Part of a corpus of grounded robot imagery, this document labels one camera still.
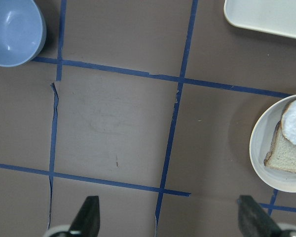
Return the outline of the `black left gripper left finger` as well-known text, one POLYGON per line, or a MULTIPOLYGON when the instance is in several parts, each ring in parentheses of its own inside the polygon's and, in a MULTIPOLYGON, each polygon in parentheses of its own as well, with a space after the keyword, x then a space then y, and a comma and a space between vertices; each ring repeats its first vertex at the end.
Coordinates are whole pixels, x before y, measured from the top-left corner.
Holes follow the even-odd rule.
POLYGON ((97 237, 100 230, 100 202, 98 196, 88 196, 67 232, 68 237, 97 237))

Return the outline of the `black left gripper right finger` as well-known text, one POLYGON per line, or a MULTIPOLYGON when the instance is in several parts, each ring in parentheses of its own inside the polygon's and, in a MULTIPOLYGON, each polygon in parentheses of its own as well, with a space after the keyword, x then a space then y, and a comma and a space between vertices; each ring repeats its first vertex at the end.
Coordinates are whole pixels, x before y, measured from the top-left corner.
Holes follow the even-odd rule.
POLYGON ((280 227, 252 198, 240 195, 238 199, 238 227, 244 237, 279 237, 280 227))

